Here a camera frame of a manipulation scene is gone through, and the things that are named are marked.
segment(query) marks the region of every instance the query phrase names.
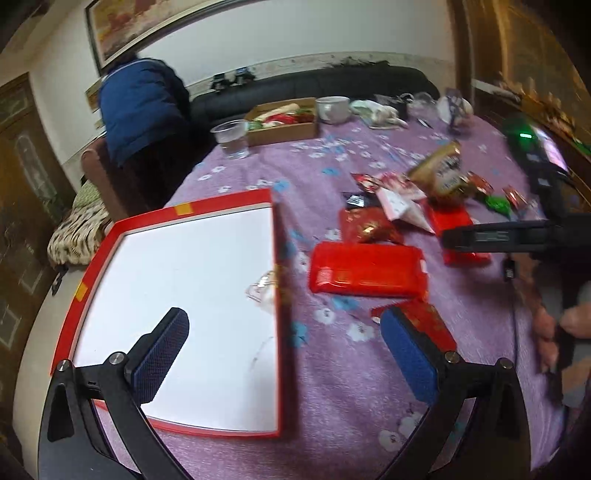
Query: yellow tape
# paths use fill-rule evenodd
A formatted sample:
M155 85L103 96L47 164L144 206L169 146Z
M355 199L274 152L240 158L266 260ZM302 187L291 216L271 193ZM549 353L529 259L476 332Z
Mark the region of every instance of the yellow tape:
M84 284L84 282L80 282L80 285L78 285L78 290L76 290L76 295L74 295L76 300L82 301L87 291L88 287Z
M177 215L189 215L193 213L193 207L191 207L190 203L181 203L180 205L175 205L174 211L177 212Z

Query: floral tablecloth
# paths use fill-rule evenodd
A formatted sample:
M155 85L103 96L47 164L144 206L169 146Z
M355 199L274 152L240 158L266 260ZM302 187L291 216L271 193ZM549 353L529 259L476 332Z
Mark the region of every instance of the floral tablecloth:
M311 294L309 258L318 242L340 239L341 192L358 190L351 172L406 171L449 141L442 132L416 122L405 130L373 131L351 120L339 126L322 125L313 140L252 148L243 160L229 161L216 147L169 201L170 206L272 188L287 238L283 256L291 267L295 391L285 399L285 432L274 440L160 432L196 479L372 479L401 448L426 406L414 399L379 327L370 319L371 307L391 302ZM507 184L526 191L525 177L495 128L474 118L469 137L460 143L464 171L480 174L498 192ZM502 221L472 201L467 208L480 222ZM464 359L485 364L501 356L512 359L510 296L501 277L502 257L495 254L485 268L450 268L442 262L435 237L411 228L404 233L408 245L423 249L430 302L439 310ZM529 315L521 305L517 319L518 375L535 467L556 448L562 412L546 399L546 379L537 372ZM465 415L458 419L447 455L461 436L465 419ZM121 453L121 459L129 463L126 454Z

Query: blue jacket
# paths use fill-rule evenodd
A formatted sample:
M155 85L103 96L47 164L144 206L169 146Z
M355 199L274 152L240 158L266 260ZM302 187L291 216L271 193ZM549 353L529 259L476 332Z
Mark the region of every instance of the blue jacket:
M189 93L163 61L134 60L103 80L100 110L111 160L118 166L148 145L189 131Z

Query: doorway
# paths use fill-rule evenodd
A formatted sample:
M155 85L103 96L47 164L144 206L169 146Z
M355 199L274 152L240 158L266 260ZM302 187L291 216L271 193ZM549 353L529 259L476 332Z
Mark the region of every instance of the doorway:
M74 190L57 161L25 74L0 87L0 434L29 332L56 276L47 244Z

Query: plastic cup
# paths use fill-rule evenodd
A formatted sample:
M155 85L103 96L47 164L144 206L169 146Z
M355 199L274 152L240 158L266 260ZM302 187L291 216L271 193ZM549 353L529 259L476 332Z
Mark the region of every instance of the plastic cup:
M248 156L248 121L232 120L211 129L226 157L238 160Z

